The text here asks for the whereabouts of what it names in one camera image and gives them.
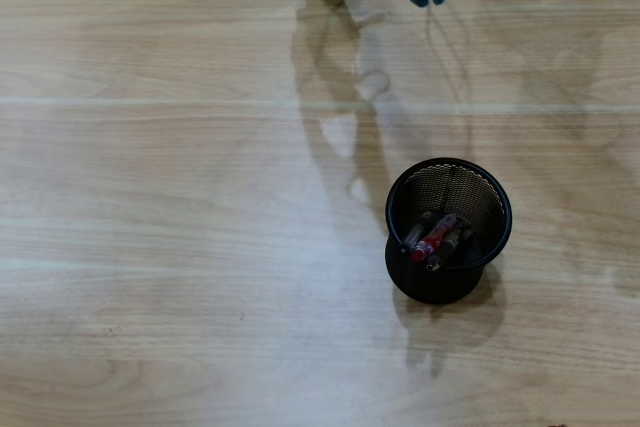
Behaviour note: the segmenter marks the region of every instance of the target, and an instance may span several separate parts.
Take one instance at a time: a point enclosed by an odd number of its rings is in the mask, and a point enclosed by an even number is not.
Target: wooden table
[[[640,0],[0,0],[0,425],[640,425]],[[393,180],[514,208],[408,300]]]

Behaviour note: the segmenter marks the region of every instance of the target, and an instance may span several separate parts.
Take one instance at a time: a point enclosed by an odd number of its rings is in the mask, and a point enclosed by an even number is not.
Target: red pen
[[[416,244],[411,252],[411,260],[414,262],[422,262],[435,254],[440,248],[440,244],[451,229],[458,223],[458,218],[453,214],[445,215],[440,222],[436,224],[429,235],[424,237]]]

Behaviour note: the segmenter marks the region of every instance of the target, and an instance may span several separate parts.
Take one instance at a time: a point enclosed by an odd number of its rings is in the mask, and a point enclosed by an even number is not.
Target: marker
[[[422,238],[422,236],[427,231],[427,228],[430,224],[428,222],[433,217],[433,212],[427,211],[423,213],[416,224],[411,228],[407,236],[404,238],[402,243],[400,244],[400,253],[408,254],[411,252],[418,241]]]
[[[435,254],[440,248],[440,244],[451,229],[458,223],[458,218],[453,214],[445,215],[440,222],[436,224],[429,235],[424,237],[414,247],[411,252],[411,260],[414,262],[422,262]]]
[[[471,230],[471,227],[466,227],[454,230],[447,235],[442,241],[442,245],[440,246],[440,249],[438,249],[438,252],[432,254],[427,260],[427,270],[435,272],[436,270],[441,269],[451,258],[455,250],[458,248],[458,245],[467,240],[472,233],[473,230]]]

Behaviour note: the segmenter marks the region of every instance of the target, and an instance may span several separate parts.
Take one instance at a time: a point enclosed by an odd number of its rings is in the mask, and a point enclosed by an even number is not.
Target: black mesh pen holder
[[[426,211],[455,214],[474,232],[458,247],[461,252],[451,265],[435,272],[400,249],[416,217]],[[509,199],[498,181],[471,162],[449,158],[426,160],[402,174],[389,193],[386,219],[389,275],[407,296],[427,304],[448,304],[470,293],[485,265],[507,244],[512,222]]]

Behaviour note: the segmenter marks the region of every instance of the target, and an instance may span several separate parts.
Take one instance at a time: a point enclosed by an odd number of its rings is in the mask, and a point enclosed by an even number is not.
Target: mesh cup
[[[424,211],[455,214],[474,231],[474,252],[455,268],[427,271],[402,254],[402,238]],[[496,179],[466,160],[438,158],[414,165],[395,182],[386,207],[389,239],[387,269],[396,286],[428,304],[461,299],[478,284],[484,267],[495,259],[511,234],[511,204]]]

